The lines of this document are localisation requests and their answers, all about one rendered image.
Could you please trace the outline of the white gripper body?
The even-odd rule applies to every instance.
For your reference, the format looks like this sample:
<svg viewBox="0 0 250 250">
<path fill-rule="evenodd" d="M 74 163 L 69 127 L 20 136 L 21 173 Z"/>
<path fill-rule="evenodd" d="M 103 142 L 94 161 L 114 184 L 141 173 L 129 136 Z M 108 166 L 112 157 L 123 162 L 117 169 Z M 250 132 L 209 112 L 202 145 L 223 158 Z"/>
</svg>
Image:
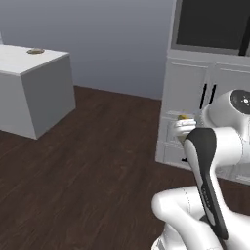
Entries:
<svg viewBox="0 0 250 250">
<path fill-rule="evenodd" d="M 181 142 L 196 127 L 194 119 L 182 119 L 173 123 L 172 133 Z"/>
</svg>

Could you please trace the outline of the white dining counter island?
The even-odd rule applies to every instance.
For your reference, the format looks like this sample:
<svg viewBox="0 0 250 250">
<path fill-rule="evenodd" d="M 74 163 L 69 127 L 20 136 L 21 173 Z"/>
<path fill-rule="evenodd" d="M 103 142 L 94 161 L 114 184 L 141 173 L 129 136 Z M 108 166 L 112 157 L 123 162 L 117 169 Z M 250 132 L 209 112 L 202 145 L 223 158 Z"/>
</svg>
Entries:
<svg viewBox="0 0 250 250">
<path fill-rule="evenodd" d="M 74 109 L 69 53 L 0 45 L 0 131 L 36 140 Z"/>
</svg>

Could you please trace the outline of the brown plate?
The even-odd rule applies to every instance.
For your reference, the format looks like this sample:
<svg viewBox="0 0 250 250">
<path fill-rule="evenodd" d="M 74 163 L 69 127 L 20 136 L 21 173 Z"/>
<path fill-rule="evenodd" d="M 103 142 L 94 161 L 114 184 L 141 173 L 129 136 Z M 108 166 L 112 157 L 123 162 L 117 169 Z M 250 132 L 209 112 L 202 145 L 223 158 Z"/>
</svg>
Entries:
<svg viewBox="0 0 250 250">
<path fill-rule="evenodd" d="M 27 51 L 27 53 L 31 54 L 31 55 L 38 55 L 38 54 L 42 54 L 44 52 L 45 52 L 45 50 L 42 48 L 32 48 L 32 49 L 29 49 Z"/>
</svg>

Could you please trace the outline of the white drawer front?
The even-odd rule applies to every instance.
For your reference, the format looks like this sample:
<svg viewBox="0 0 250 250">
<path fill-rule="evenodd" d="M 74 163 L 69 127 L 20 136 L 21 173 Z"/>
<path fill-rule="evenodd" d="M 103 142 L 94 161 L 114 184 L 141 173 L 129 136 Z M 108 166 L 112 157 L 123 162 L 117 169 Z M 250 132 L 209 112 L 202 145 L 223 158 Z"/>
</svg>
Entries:
<svg viewBox="0 0 250 250">
<path fill-rule="evenodd" d="M 182 161 L 182 158 L 186 158 L 182 148 L 163 142 L 157 143 L 155 153 L 156 162 L 189 170 L 188 163 Z"/>
<path fill-rule="evenodd" d="M 158 130 L 158 140 L 164 143 L 177 144 L 179 141 L 172 133 L 172 125 L 174 122 L 178 121 L 176 119 L 169 117 L 162 117 L 160 119 L 159 130 Z"/>
</svg>

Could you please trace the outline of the white cupboard door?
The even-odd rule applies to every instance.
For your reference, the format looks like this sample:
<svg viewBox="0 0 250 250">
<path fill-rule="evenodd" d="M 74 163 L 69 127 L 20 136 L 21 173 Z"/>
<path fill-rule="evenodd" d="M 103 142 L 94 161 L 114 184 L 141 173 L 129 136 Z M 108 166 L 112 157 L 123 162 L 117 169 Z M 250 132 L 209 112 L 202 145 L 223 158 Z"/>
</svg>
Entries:
<svg viewBox="0 0 250 250">
<path fill-rule="evenodd" d="M 212 88 L 214 84 L 217 88 L 213 101 L 234 89 L 250 92 L 250 66 L 219 63 L 212 75 Z"/>
<path fill-rule="evenodd" d="M 169 111 L 194 114 L 199 110 L 204 83 L 211 64 L 181 59 L 167 59 L 162 113 Z"/>
</svg>

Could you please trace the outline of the black wall oven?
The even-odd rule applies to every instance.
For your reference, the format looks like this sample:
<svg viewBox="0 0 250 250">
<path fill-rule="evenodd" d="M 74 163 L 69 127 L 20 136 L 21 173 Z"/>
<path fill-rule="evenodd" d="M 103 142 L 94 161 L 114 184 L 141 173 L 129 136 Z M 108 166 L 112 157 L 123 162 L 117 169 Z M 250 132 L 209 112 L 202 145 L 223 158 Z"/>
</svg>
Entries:
<svg viewBox="0 0 250 250">
<path fill-rule="evenodd" d="M 176 0 L 171 49 L 247 55 L 250 0 Z"/>
</svg>

